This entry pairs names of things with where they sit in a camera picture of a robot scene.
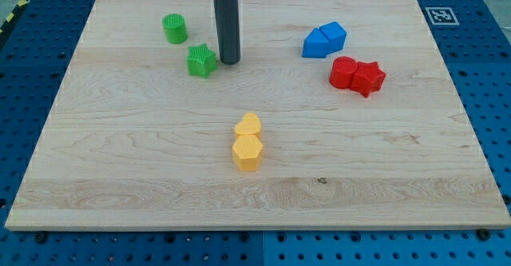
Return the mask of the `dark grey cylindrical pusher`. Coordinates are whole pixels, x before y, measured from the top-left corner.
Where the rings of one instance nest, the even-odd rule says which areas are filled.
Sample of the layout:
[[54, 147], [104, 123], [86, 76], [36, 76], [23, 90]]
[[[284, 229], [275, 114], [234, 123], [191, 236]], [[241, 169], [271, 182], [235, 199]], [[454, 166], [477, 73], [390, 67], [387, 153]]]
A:
[[240, 61], [240, 16], [238, 0], [213, 0], [220, 60], [227, 65]]

